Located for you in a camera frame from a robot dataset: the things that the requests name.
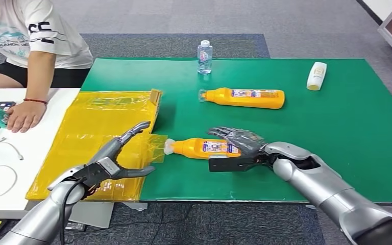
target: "water bottle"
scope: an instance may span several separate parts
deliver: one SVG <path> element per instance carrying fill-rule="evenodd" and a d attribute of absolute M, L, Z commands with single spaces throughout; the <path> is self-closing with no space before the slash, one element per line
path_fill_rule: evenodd
<path fill-rule="evenodd" d="M 201 41 L 201 45 L 198 46 L 198 72 L 206 75 L 211 73 L 212 63 L 212 46 L 208 40 Z"/>

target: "black cable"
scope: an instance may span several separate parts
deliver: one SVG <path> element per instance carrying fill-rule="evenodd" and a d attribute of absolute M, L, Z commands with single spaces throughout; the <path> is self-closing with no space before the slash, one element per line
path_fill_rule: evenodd
<path fill-rule="evenodd" d="M 81 178 L 79 180 L 77 180 L 76 182 L 74 182 L 74 184 L 70 187 L 70 189 L 68 190 L 68 192 L 65 194 L 64 200 L 62 200 L 62 204 L 61 207 L 59 209 L 59 220 L 61 221 L 61 232 L 60 232 L 60 238 L 61 238 L 61 245 L 65 245 L 65 206 L 67 205 L 67 200 L 68 197 L 70 196 L 71 192 L 73 191 L 73 189 L 79 185 L 80 183 L 82 183 L 83 181 L 85 181 L 85 178 Z"/>
<path fill-rule="evenodd" d="M 157 229 L 157 232 L 156 232 L 156 234 L 154 235 L 154 237 L 153 237 L 153 239 L 151 240 L 151 245 L 153 245 L 154 244 L 154 242 L 155 242 L 155 238 L 157 238 L 157 236 L 158 236 L 158 233 L 160 232 L 160 230 L 161 230 L 161 225 L 162 225 L 162 223 L 163 223 L 163 219 L 164 219 L 164 208 L 165 208 L 166 206 L 163 204 L 163 207 L 161 207 L 161 218 L 160 218 L 160 224 L 158 225 L 158 229 Z"/>
<path fill-rule="evenodd" d="M 136 221 L 136 222 L 126 223 L 126 224 L 117 224 L 117 225 L 111 226 L 109 228 L 101 228 L 101 229 L 97 229 L 97 230 L 93 230 L 93 231 L 86 231 L 86 234 L 80 235 L 80 236 L 74 238 L 73 240 L 66 242 L 65 244 L 72 244 L 75 241 L 77 241 L 77 240 L 79 240 L 79 239 L 81 239 L 81 238 L 83 238 L 83 237 L 85 237 L 87 235 L 90 235 L 90 234 L 93 234 L 93 233 L 96 233 L 96 232 L 102 232 L 102 231 L 105 231 L 105 230 L 114 229 L 114 228 L 117 228 L 117 227 L 130 226 L 130 225 L 134 225 L 134 224 L 166 225 L 166 224 L 186 221 L 188 219 L 188 217 L 190 216 L 190 212 L 191 212 L 192 208 L 193 208 L 193 205 L 190 205 L 190 207 L 186 211 L 185 217 L 181 218 L 181 219 L 170 220 L 170 221 L 167 221 L 167 222 Z"/>

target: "white bottle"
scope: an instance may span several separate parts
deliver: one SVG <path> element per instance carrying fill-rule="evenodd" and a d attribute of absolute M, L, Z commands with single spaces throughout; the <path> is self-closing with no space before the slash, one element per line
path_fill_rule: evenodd
<path fill-rule="evenodd" d="M 320 90 L 322 82 L 324 81 L 325 73 L 327 71 L 327 64 L 322 62 L 315 62 L 310 70 L 309 78 L 307 79 L 307 89 Z"/>
<path fill-rule="evenodd" d="M 201 41 L 198 46 L 198 72 L 206 75 L 211 73 L 212 46 L 208 40 Z"/>

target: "person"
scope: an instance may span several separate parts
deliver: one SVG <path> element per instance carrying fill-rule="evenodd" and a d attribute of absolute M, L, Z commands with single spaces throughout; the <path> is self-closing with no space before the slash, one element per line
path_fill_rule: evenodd
<path fill-rule="evenodd" d="M 0 88 L 27 88 L 24 101 L 8 111 L 8 129 L 26 132 L 46 111 L 52 88 L 80 87 L 92 66 L 82 36 L 50 0 L 0 0 Z"/>

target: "bottle label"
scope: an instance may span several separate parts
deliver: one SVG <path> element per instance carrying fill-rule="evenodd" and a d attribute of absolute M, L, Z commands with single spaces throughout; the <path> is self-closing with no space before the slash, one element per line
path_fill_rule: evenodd
<path fill-rule="evenodd" d="M 208 53 L 207 52 L 204 52 L 204 51 L 201 51 L 201 55 L 200 55 L 200 61 L 201 62 L 205 62 L 205 61 L 207 61 L 208 59 L 209 59 L 209 57 L 208 57 Z"/>
<path fill-rule="evenodd" d="M 232 89 L 232 97 L 278 98 L 279 91 L 275 89 Z"/>
<path fill-rule="evenodd" d="M 237 147 L 226 142 L 217 141 L 205 141 L 203 151 L 213 153 L 239 153 Z"/>
<path fill-rule="evenodd" d="M 314 78 L 322 78 L 323 74 L 324 74 L 324 69 L 322 67 L 318 67 L 313 72 L 313 77 Z"/>

